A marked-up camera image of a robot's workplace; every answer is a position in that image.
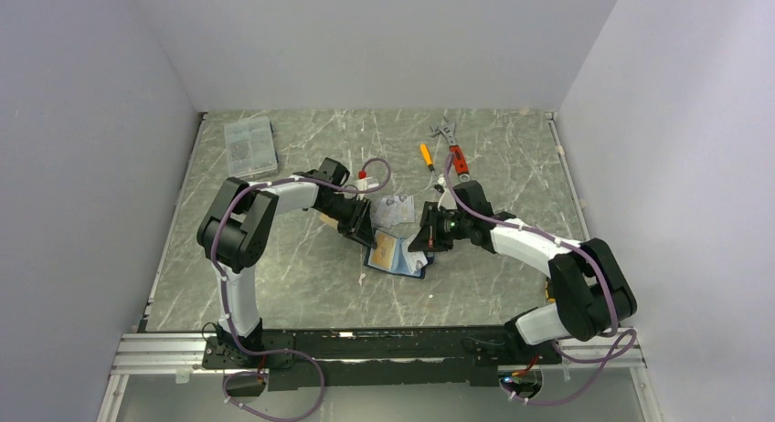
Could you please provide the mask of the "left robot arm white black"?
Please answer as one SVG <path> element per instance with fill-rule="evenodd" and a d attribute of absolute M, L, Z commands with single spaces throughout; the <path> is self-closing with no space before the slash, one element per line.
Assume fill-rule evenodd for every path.
<path fill-rule="evenodd" d="M 315 210 L 334 220 L 337 232 L 367 247 L 376 245 L 367 195 L 385 181 L 360 170 L 356 177 L 331 158 L 307 172 L 273 182 L 227 178 L 202 219 L 196 242 L 218 281 L 221 313 L 218 336 L 230 338 L 227 356 L 249 367 L 262 355 L 255 267 L 264 254 L 276 216 Z"/>

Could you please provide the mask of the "blue leather card holder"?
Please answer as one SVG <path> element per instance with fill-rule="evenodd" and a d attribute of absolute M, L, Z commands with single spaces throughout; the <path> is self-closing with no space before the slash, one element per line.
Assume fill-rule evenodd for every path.
<path fill-rule="evenodd" d="M 424 279 L 425 275 L 426 275 L 426 268 L 434 263 L 434 256 L 431 253 L 429 253 L 429 252 L 425 252 L 426 255 L 428 256 L 429 264 L 424 268 L 424 270 L 420 274 L 412 274 L 411 271 L 409 270 L 409 268 L 407 266 L 407 262 L 405 260 L 405 254 L 408 252 L 408 245 L 409 245 L 410 241 L 415 236 L 416 236 L 416 234 L 411 235 L 409 237 L 396 237 L 396 236 L 393 236 L 393 237 L 396 237 L 398 239 L 398 246 L 397 246 L 396 256 L 395 256 L 395 259 L 394 259 L 394 263 L 393 263 L 392 269 L 390 269 L 390 270 L 379 269 L 379 268 L 373 267 L 369 263 L 370 254 L 371 254 L 372 248 L 366 248 L 366 253 L 365 253 L 363 265 L 365 267 L 367 267 L 367 268 L 383 271 L 383 272 L 386 272 L 386 273 L 391 274 L 391 275 L 411 277 L 411 278 L 419 279 L 419 280 Z"/>

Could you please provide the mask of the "gold VIP card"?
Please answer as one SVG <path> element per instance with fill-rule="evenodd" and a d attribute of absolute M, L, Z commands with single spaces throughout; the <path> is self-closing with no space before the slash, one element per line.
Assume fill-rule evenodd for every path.
<path fill-rule="evenodd" d="M 392 235 L 377 231 L 376 247 L 371 250 L 369 263 L 376 268 L 390 270 L 393 267 L 398 239 Z"/>

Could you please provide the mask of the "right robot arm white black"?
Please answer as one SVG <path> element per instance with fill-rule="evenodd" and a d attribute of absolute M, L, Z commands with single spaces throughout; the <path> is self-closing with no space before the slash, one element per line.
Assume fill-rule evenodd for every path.
<path fill-rule="evenodd" d="M 506 324 L 504 352 L 524 363 L 539 344 L 568 337 L 587 341 L 613 332 L 638 304 L 612 249 L 602 239 L 576 241 L 532 227 L 507 212 L 495 213 L 476 181 L 455 185 L 454 206 L 427 202 L 411 252 L 440 253 L 467 239 L 484 250 L 515 258 L 550 281 L 554 302 Z"/>

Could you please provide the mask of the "silver VIP card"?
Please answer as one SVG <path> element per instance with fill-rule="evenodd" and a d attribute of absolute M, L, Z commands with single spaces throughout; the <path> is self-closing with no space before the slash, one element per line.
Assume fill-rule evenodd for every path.
<path fill-rule="evenodd" d="M 405 260 L 412 274 L 420 274 L 429 264 L 428 256 L 423 251 L 408 251 L 405 254 Z"/>

